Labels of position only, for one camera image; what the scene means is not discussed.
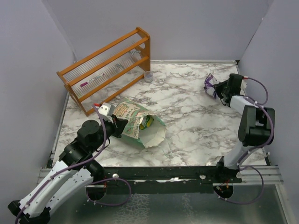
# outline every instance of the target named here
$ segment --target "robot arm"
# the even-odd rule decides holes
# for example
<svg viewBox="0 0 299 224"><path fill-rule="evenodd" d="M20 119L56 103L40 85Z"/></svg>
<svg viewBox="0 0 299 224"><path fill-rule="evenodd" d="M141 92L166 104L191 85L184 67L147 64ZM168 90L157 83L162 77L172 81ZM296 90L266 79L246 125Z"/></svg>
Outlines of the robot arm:
<svg viewBox="0 0 299 224"><path fill-rule="evenodd" d="M111 105L104 103L98 111L105 119L107 139L111 135L120 137L128 123L128 120L117 119L112 114L113 110ZM25 198L9 204L8 208L15 216L19 216L21 224L48 223L51 214L78 189L105 178L103 167L91 160L93 153L103 144L103 127L95 120L88 120L77 134L77 138L64 148L59 161L42 182Z"/></svg>
<svg viewBox="0 0 299 224"><path fill-rule="evenodd" d="M230 74L227 81L214 85L222 103L242 115L238 131L239 141L235 148L219 161L220 166L234 170L238 169L252 152L271 144L274 139L274 133L271 134L274 131L274 109L262 107L254 102L253 104L248 97L241 96L243 79L245 78L239 74Z"/></svg>

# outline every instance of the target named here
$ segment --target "purple snack bag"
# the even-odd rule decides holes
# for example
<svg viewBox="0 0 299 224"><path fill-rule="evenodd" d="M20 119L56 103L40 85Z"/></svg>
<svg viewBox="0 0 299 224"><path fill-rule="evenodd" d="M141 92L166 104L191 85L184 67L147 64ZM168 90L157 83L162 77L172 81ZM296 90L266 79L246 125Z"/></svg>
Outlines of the purple snack bag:
<svg viewBox="0 0 299 224"><path fill-rule="evenodd" d="M214 89L214 85L218 83L219 81L211 73L205 79L204 90L208 95L212 96L214 99L217 98L217 93Z"/></svg>

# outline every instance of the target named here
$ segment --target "marble surface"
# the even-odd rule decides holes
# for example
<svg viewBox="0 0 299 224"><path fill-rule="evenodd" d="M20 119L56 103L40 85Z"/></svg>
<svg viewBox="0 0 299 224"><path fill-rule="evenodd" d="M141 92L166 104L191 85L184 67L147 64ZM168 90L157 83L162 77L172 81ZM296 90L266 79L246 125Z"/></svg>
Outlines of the marble surface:
<svg viewBox="0 0 299 224"><path fill-rule="evenodd" d="M139 81L111 101L117 105L127 97L154 111L167 125L165 140L144 149L111 138L110 146L97 158L102 166L210 166L234 148L241 116L203 90L204 79L212 73L224 81L237 73L234 64L152 64L154 81ZM106 91L114 91L117 84ZM89 101L100 102L102 95ZM86 117L70 98L56 148L54 162L64 147L77 136L77 130L96 113ZM262 150L253 153L246 165L265 165Z"/></svg>

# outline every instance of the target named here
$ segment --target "white wall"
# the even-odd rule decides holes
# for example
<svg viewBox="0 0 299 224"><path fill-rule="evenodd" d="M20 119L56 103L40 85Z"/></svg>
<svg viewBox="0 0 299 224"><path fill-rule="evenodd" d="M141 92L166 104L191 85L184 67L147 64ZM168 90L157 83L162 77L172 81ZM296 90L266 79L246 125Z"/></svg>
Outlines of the white wall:
<svg viewBox="0 0 299 224"><path fill-rule="evenodd" d="M299 1L274 0L240 62L242 75L268 88L267 106L276 111L275 138L268 147L278 164L299 222ZM248 94L264 100L254 83Z"/></svg>
<svg viewBox="0 0 299 224"><path fill-rule="evenodd" d="M140 26L152 59L239 60L271 0L43 0L79 59Z"/></svg>
<svg viewBox="0 0 299 224"><path fill-rule="evenodd" d="M37 183L46 164L66 91L56 71L73 54L40 0L0 7L0 223L7 206Z"/></svg>

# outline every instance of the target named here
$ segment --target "wooden test tube rack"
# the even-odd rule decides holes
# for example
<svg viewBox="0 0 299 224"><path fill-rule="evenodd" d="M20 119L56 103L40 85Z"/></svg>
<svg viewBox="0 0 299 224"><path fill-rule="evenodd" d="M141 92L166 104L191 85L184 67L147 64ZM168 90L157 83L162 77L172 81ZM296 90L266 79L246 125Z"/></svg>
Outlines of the wooden test tube rack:
<svg viewBox="0 0 299 224"><path fill-rule="evenodd" d="M57 74L64 82L64 86L70 93L71 98L88 116L94 112L94 109L92 105L90 105L90 109L85 108L82 102L136 66L139 66L144 71L150 71L150 35L140 27L70 67L57 72ZM123 86L114 94L102 100L101 103L110 101L142 79L143 75Z"/></svg>

